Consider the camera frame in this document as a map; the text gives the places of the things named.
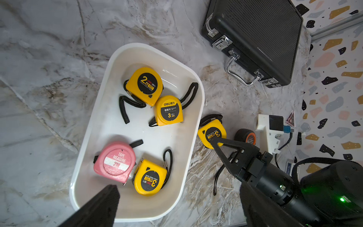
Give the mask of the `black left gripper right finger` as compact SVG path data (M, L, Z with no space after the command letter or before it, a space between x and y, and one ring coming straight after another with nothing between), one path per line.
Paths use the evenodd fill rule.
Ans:
M247 183L240 187L240 200L248 227L302 227L280 206Z

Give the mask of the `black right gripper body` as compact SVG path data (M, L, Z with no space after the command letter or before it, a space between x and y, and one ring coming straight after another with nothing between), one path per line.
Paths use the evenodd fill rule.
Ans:
M320 215L305 201L292 178L269 163L271 158L267 153L239 155L238 180L258 189L301 224L320 224Z

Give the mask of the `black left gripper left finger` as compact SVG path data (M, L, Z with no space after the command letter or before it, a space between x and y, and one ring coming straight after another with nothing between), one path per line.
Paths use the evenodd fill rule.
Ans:
M77 212L65 220L61 227L112 227L120 194L116 185L108 185Z

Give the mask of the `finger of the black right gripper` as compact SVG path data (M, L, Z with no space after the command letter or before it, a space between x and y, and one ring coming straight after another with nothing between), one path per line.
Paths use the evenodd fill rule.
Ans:
M211 140L210 143L215 150L215 139ZM236 151L237 151L237 153L235 154L234 158L232 158L232 162L229 161L228 158L226 158L226 159L220 158L221 161L223 162L224 166L228 170L228 172L234 177L237 177L240 172L240 167L238 166L238 162L239 162L239 155L241 154L241 152L239 150L236 150Z
M222 143L224 146L235 148L235 149L239 150L240 152L242 152L242 150L243 150L244 152L242 153L242 155L256 157L260 152L260 149L258 147L256 147L253 144L250 144L250 143L234 141L234 140L229 140L229 139L224 139L224 138L216 138L215 139L215 152L218 154L218 156L221 159L226 159L226 156L223 153L223 151L221 150L221 148L219 147L219 145L218 145L219 143Z

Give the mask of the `black orange tape measure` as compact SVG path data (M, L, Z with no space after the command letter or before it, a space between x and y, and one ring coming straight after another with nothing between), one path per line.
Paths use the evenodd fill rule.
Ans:
M257 137L253 130L239 129L234 136L234 140L256 145Z

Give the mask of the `yellow deli 3m tape measure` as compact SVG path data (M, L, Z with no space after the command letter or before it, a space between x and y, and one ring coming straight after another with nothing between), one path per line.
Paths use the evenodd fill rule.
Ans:
M148 123L149 127L182 123L184 119L183 110L193 102L198 89L199 84L193 82L181 99L172 95L159 98L154 106L155 116Z

